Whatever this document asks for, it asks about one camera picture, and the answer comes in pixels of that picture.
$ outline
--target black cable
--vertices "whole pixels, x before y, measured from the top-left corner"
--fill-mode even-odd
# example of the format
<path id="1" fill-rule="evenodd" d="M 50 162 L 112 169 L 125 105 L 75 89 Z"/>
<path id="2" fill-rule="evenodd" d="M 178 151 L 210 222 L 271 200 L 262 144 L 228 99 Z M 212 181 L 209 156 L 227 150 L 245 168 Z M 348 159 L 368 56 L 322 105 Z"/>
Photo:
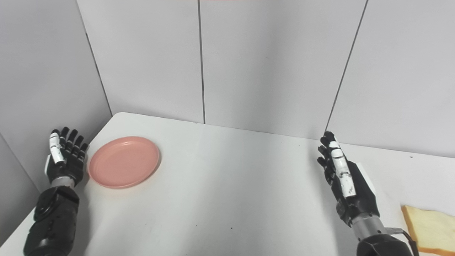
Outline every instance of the black cable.
<path id="1" fill-rule="evenodd" d="M 408 239 L 409 245 L 411 246 L 412 254 L 414 254 L 414 256 L 419 256 L 417 242 L 412 240 L 412 237 L 406 231 L 403 231 L 403 235 L 406 236 L 406 238 Z"/>

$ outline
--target white table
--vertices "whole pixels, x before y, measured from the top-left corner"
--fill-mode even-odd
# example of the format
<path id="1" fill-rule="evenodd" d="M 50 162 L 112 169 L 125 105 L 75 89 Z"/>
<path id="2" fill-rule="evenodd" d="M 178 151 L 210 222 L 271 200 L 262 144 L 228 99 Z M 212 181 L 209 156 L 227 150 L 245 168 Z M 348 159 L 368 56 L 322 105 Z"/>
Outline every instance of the white table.
<path id="1" fill-rule="evenodd" d="M 118 113 L 90 145 L 143 136 L 162 161 L 143 183 L 108 189 L 89 180 L 72 256 L 354 256 L 316 140 Z M 343 145 L 375 184 L 381 219 L 405 228 L 401 204 L 455 215 L 455 159 Z M 0 255 L 22 255 L 30 214 Z"/>

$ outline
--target robotic arm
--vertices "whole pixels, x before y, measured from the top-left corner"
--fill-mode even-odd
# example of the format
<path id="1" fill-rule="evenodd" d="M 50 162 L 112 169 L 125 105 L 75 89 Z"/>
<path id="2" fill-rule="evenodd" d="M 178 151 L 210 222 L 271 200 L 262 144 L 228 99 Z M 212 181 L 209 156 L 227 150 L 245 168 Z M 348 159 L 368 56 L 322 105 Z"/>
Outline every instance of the robotic arm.
<path id="1" fill-rule="evenodd" d="M 51 154 L 47 157 L 45 173 L 51 188 L 38 198 L 24 246 L 25 256 L 67 256 L 73 248 L 79 197 L 73 188 L 83 178 L 88 144 L 81 146 L 84 137 L 74 142 L 77 130 L 53 130 L 49 138 Z"/>
<path id="2" fill-rule="evenodd" d="M 374 187 L 362 166 L 347 160 L 333 133 L 326 131 L 320 141 L 323 145 L 318 151 L 324 157 L 319 157 L 318 163 L 332 187 L 340 219 L 359 240 L 357 256 L 412 256 L 408 246 L 391 234 L 404 234 L 418 256 L 416 243 L 404 230 L 382 224 Z"/>

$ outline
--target pink plate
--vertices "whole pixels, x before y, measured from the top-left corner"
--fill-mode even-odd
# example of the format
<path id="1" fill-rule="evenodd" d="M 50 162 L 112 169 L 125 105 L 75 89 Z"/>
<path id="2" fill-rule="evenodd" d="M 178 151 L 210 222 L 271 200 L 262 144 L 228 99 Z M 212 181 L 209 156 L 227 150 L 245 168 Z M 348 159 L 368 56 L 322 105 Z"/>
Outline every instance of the pink plate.
<path id="1" fill-rule="evenodd" d="M 95 152 L 88 174 L 108 188 L 129 188 L 147 179 L 157 167 L 158 147 L 143 137 L 115 139 Z"/>

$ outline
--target toast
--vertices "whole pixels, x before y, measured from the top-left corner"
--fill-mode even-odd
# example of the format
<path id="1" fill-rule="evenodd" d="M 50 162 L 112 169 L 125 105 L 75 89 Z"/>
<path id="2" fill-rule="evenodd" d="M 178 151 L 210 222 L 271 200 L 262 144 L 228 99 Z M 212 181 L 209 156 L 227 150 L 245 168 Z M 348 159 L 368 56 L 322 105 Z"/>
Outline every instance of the toast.
<path id="1" fill-rule="evenodd" d="M 455 256 L 455 217 L 407 205 L 401 210 L 420 252 Z"/>

